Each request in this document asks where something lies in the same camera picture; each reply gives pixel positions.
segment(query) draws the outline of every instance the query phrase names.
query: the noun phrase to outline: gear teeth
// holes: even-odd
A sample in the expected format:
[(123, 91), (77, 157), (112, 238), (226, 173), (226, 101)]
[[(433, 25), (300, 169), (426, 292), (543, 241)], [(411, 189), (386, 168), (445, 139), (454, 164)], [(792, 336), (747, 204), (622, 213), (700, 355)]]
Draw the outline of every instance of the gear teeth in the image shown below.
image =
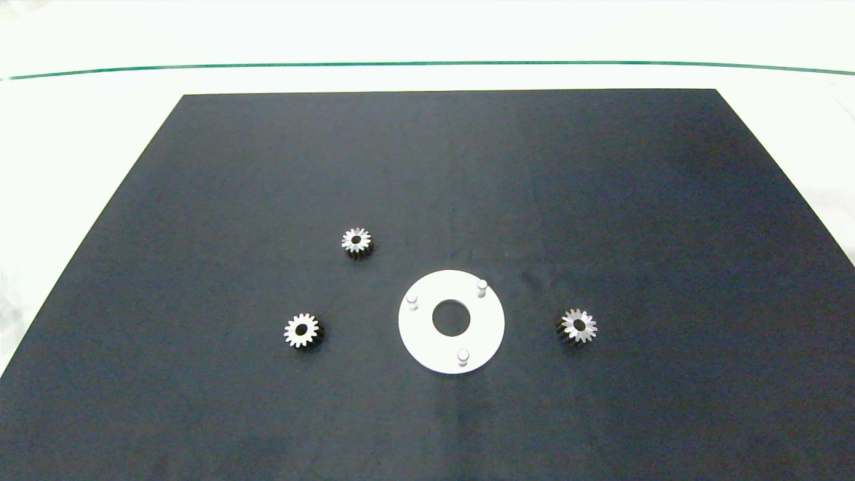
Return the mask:
[[(585, 329), (578, 330), (575, 327), (575, 321), (582, 321), (585, 324)], [(593, 316), (582, 311), (582, 309), (570, 309), (564, 312), (564, 316), (556, 324), (555, 331), (558, 338), (565, 344), (575, 345), (577, 347), (586, 345), (597, 336), (595, 327), (597, 324), (593, 320)]]
[[(301, 325), (306, 328), (306, 331), (299, 335), (297, 328)], [(301, 313), (299, 316), (294, 316), (293, 320), (288, 321), (284, 334), (288, 344), (299, 351), (316, 347), (323, 340), (323, 335), (324, 328), (321, 320), (308, 313)]]
[[(359, 237), (359, 242), (354, 243), (353, 238)], [(368, 230), (363, 228), (354, 228), (345, 232), (341, 239), (341, 247), (349, 258), (360, 259), (366, 258), (374, 251), (374, 239)]]

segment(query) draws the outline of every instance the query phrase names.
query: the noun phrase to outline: spur gear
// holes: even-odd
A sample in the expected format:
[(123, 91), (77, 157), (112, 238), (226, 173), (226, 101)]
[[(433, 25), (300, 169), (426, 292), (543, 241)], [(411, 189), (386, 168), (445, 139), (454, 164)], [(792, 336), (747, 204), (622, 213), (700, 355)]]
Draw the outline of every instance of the spur gear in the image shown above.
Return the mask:
[(584, 344), (597, 336), (597, 321), (585, 311), (570, 309), (564, 313), (561, 321), (558, 321), (556, 331), (562, 341)]
[(317, 346), (323, 339), (323, 326), (315, 316), (300, 314), (288, 321), (285, 326), (285, 341), (296, 349), (307, 349)]
[(363, 258), (374, 250), (374, 242), (367, 230), (355, 228), (345, 232), (341, 239), (341, 247), (351, 258)]

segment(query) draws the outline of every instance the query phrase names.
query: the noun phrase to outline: disc center hole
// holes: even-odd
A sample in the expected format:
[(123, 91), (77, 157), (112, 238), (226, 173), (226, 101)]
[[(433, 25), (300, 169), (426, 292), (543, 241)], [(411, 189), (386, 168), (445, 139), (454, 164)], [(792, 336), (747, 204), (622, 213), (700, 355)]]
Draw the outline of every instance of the disc center hole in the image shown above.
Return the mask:
[(459, 336), (469, 328), (469, 309), (456, 300), (444, 300), (433, 309), (433, 326), (446, 336)]

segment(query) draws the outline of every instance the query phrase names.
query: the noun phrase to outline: white background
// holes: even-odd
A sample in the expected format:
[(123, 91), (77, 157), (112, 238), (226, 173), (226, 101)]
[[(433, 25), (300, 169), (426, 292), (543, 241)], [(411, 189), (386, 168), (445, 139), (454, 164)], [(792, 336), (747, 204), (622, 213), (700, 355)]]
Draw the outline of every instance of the white background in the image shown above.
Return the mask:
[[(855, 71), (850, 2), (0, 0), (0, 79), (230, 62), (619, 60)], [(185, 93), (716, 88), (855, 259), (855, 76), (745, 68), (211, 68), (0, 81), (0, 372)]]

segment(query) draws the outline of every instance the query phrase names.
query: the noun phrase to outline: metal gear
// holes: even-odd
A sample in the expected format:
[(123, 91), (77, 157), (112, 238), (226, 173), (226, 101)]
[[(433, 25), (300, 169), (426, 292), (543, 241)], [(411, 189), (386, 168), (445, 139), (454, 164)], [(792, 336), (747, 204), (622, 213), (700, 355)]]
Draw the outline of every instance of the metal gear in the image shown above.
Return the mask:
[[(581, 330), (575, 326), (575, 321), (582, 321), (585, 327)], [(593, 320), (587, 312), (580, 309), (570, 309), (564, 313), (561, 321), (558, 321), (557, 332), (562, 341), (585, 342), (591, 341), (597, 336), (597, 321)]]
[(317, 346), (323, 339), (323, 326), (315, 316), (305, 313), (294, 316), (285, 326), (285, 341), (296, 349), (307, 349)]
[(351, 258), (364, 258), (374, 250), (374, 242), (367, 230), (355, 228), (345, 232), (341, 239), (341, 247)]

